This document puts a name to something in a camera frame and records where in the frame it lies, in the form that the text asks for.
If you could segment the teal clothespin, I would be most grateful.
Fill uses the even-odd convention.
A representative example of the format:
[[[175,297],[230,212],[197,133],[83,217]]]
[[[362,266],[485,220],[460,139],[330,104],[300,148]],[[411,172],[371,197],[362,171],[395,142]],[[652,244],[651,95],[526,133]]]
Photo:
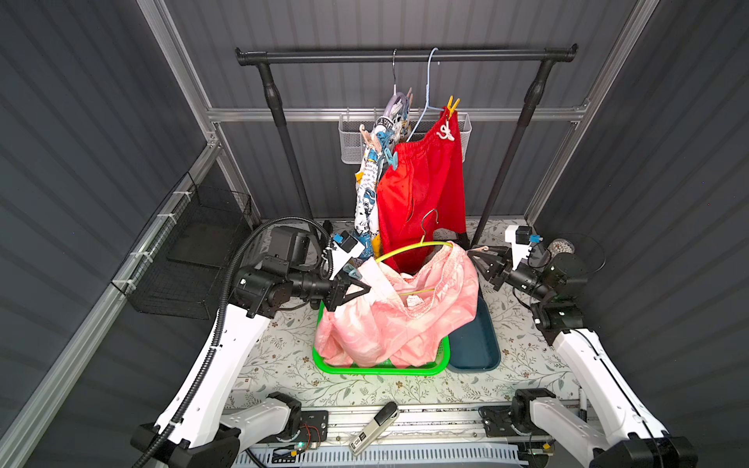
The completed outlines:
[[[343,265],[343,271],[352,279],[361,280],[362,275],[360,274],[359,270],[350,263],[347,263]]]

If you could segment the pink tie-dye shorts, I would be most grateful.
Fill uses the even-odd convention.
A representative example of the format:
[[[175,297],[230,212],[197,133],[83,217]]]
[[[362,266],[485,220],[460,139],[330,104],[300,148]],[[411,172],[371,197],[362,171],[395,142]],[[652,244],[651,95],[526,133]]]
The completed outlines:
[[[442,340],[477,315],[480,282],[460,246],[446,243],[415,273],[368,259],[359,267],[368,294],[323,310],[314,346],[337,368],[372,368],[386,361],[419,368],[434,361]]]

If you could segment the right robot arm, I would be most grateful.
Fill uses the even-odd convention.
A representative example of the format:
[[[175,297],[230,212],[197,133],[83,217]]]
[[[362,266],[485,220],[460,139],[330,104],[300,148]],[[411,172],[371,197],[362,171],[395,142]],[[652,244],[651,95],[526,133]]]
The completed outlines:
[[[538,268],[516,261],[509,247],[469,251],[478,272],[495,288],[527,294],[526,308],[546,343],[567,365],[601,426],[595,428],[547,389],[519,389],[507,420],[521,437],[543,432],[583,467],[694,467],[698,452],[674,436],[646,408],[618,371],[600,337],[583,324],[575,298],[592,274],[575,253],[548,253]]]

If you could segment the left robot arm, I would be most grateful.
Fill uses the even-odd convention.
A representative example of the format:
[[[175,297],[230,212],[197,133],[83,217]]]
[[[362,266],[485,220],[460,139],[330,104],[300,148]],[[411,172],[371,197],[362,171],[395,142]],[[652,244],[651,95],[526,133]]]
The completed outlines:
[[[306,221],[307,231],[292,222],[291,216],[265,222],[230,257],[214,326],[185,382],[162,415],[132,437],[140,451],[136,466],[158,460],[169,467],[229,467],[266,438],[288,443],[298,436],[302,405],[280,392],[225,415],[234,381],[292,298],[334,311],[370,288],[343,270],[365,251],[354,235],[329,234],[314,220]]]

